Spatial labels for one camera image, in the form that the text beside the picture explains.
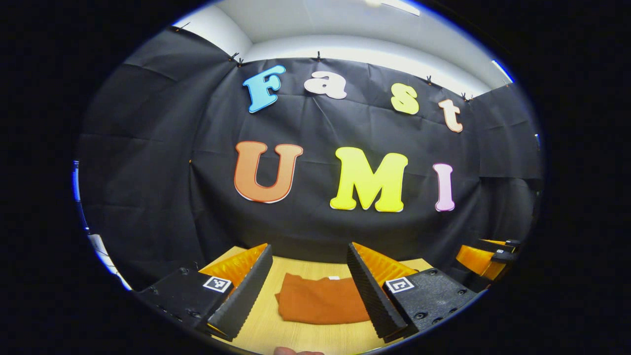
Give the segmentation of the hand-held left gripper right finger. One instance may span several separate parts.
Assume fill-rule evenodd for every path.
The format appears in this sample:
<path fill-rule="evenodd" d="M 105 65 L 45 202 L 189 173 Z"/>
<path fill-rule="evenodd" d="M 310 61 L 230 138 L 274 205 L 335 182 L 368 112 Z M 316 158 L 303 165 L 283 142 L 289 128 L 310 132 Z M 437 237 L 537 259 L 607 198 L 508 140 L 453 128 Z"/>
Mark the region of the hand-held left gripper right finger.
<path fill-rule="evenodd" d="M 348 245 L 347 265 L 385 342 L 427 333 L 480 297 L 437 268 L 417 271 L 358 243 Z"/>

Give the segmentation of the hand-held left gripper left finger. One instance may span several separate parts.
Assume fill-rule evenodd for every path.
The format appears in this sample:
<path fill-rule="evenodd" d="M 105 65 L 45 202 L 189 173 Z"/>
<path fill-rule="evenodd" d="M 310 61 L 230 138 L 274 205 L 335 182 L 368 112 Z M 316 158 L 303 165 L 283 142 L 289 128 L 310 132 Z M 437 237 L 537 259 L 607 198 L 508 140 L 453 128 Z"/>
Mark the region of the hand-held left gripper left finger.
<path fill-rule="evenodd" d="M 273 264 L 261 244 L 200 270 L 180 267 L 134 294 L 184 329 L 231 342 L 239 334 Z"/>

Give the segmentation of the orange knit cardigan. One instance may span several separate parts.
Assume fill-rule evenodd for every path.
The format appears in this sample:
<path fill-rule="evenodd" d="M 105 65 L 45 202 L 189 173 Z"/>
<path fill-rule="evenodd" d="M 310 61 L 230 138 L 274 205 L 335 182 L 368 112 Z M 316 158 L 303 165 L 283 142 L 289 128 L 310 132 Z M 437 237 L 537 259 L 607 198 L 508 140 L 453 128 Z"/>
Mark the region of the orange knit cardigan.
<path fill-rule="evenodd" d="M 369 321 L 369 315 L 352 278 L 309 280 L 285 274 L 275 294 L 284 321 L 311 325 L 343 325 Z"/>

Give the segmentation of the ceiling light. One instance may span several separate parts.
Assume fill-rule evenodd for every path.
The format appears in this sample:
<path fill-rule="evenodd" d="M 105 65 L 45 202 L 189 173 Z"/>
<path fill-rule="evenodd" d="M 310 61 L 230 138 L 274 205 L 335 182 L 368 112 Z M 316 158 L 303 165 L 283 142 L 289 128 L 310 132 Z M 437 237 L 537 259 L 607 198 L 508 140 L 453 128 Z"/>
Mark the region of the ceiling light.
<path fill-rule="evenodd" d="M 412 0 L 364 0 L 367 5 L 372 7 L 389 6 L 404 11 L 414 16 L 420 16 L 420 9 Z"/>

